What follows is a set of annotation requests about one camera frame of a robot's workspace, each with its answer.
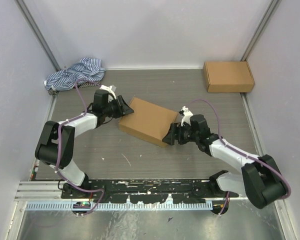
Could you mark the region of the brown cardboard box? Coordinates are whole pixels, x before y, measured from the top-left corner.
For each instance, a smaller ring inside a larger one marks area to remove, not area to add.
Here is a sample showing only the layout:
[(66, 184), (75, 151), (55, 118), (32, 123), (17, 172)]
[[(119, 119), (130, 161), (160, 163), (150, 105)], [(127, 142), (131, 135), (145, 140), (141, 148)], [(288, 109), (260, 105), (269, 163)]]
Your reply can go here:
[(143, 141), (166, 147), (168, 144), (162, 139), (177, 119), (178, 113), (137, 97), (130, 101), (129, 107), (134, 113), (120, 119), (119, 129)]
[(203, 76), (209, 93), (249, 93), (255, 85), (246, 61), (206, 61)]

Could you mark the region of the folded brown cardboard box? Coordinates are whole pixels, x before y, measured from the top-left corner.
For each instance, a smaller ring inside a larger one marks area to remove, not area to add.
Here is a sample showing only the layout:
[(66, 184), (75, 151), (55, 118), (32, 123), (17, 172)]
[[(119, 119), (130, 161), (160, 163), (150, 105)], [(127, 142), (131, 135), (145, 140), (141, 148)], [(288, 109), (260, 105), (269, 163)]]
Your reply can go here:
[(249, 93), (255, 85), (246, 61), (206, 61), (203, 76), (209, 93)]

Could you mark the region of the aluminium front rail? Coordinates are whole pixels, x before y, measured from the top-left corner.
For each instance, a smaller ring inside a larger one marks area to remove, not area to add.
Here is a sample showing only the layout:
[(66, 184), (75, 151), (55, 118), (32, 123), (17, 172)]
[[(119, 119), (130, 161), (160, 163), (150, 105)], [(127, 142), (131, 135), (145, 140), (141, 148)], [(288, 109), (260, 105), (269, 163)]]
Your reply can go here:
[(25, 181), (19, 184), (15, 198), (25, 201), (62, 199), (58, 187), (64, 184), (64, 181)]

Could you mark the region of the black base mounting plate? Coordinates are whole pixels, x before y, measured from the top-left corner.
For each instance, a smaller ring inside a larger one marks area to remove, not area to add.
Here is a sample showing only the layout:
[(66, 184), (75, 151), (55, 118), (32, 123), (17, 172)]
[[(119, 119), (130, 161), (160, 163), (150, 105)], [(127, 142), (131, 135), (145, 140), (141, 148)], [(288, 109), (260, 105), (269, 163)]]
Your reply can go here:
[(225, 198), (227, 193), (208, 179), (93, 179), (89, 190), (103, 189), (104, 192), (82, 192), (65, 183), (61, 190), (62, 199), (101, 198), (101, 203), (155, 204), (165, 203), (169, 197), (173, 204), (205, 203), (208, 198)]

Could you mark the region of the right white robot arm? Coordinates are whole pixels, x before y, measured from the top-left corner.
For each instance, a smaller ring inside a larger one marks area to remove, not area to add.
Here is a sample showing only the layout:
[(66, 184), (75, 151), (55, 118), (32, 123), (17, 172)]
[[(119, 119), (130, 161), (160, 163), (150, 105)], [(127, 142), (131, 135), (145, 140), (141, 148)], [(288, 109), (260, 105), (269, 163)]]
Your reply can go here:
[(201, 152), (226, 162), (240, 172), (239, 175), (227, 171), (213, 175), (210, 192), (215, 197), (233, 192), (246, 196), (256, 208), (263, 209), (291, 193), (287, 181), (270, 155), (258, 156), (235, 147), (212, 133), (201, 114), (184, 116), (181, 122), (172, 123), (162, 142), (170, 146), (193, 142)]

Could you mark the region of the blue striped cloth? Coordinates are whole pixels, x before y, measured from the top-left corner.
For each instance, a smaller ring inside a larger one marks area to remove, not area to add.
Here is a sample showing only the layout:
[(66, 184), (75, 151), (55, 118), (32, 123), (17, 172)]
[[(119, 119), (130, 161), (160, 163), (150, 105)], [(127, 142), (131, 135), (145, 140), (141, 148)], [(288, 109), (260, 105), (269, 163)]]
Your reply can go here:
[(67, 69), (50, 74), (43, 84), (50, 95), (56, 95), (73, 89), (75, 83), (78, 88), (99, 86), (105, 73), (100, 59), (85, 57)]

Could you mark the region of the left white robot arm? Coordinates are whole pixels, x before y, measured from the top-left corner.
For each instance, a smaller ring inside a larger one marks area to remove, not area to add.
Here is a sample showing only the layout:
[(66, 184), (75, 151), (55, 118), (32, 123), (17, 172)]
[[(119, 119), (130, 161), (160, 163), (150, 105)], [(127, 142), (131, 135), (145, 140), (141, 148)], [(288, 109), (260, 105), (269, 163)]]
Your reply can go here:
[(47, 121), (42, 129), (34, 155), (37, 160), (54, 169), (64, 180), (63, 190), (78, 198), (104, 192), (93, 190), (89, 177), (74, 161), (75, 138), (105, 123), (106, 118), (118, 119), (133, 114), (134, 110), (121, 95), (101, 88), (95, 91), (93, 102), (78, 116), (63, 121)]

